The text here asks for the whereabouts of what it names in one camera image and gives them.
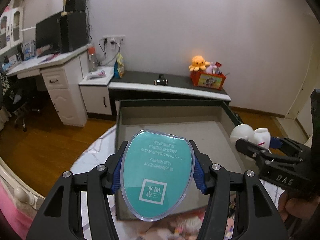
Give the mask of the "person right hand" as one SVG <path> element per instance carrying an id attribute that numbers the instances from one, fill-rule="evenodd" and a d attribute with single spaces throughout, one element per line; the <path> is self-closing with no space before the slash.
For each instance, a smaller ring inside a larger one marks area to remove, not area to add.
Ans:
<path id="1" fill-rule="evenodd" d="M 300 219 L 310 219 L 318 205 L 319 196 L 313 200 L 289 199 L 287 192 L 284 191 L 279 197 L 278 212 L 283 221 L 285 221 L 289 215 Z"/>

